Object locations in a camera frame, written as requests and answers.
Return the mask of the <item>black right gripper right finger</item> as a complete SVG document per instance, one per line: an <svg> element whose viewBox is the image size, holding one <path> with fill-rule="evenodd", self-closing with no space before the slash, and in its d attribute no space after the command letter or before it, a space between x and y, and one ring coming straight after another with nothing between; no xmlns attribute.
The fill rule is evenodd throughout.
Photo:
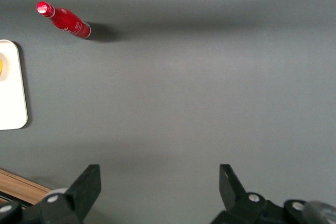
<svg viewBox="0 0 336 224"><path fill-rule="evenodd" d="M229 164L219 167L219 193L225 210L212 223L257 223L266 209L266 199L245 191Z"/></svg>

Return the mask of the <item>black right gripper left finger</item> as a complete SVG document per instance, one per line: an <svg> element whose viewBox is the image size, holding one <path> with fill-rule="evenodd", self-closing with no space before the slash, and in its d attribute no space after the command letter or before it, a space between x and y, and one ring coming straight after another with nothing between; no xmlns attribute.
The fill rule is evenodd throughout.
<svg viewBox="0 0 336 224"><path fill-rule="evenodd" d="M67 189L53 190L40 201L41 223L83 223L100 192L100 166L91 164Z"/></svg>

